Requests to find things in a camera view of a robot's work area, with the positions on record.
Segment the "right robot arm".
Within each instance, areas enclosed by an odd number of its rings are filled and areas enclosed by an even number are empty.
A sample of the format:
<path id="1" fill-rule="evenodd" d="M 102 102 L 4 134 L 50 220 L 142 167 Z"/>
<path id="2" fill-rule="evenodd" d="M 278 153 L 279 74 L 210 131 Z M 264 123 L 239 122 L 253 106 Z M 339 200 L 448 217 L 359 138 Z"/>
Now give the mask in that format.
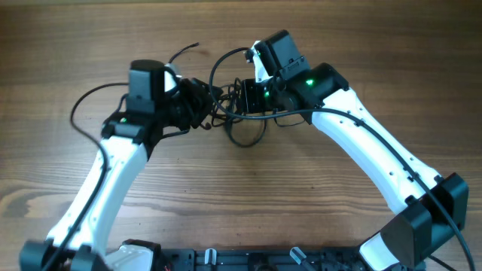
<path id="1" fill-rule="evenodd" d="M 359 247 L 373 270 L 414 268 L 465 226 L 468 185 L 441 176 L 398 142 L 363 106 L 334 67 L 311 67 L 285 31 L 245 51 L 255 77 L 242 88 L 247 114 L 295 113 L 333 139 L 381 192 L 393 219 Z"/>

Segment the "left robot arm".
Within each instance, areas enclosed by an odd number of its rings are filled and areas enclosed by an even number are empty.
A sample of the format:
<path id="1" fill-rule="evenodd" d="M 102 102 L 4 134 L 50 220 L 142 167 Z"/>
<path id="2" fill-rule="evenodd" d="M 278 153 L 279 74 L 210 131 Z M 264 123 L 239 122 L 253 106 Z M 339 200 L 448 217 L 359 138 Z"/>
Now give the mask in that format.
<path id="1" fill-rule="evenodd" d="M 43 242 L 28 241 L 22 270 L 167 270 L 160 244 L 130 239 L 106 251 L 127 191 L 160 140 L 196 129 L 221 89 L 178 75 L 170 64 L 131 62 L 128 92 L 103 122 L 96 159 L 68 211 Z"/>

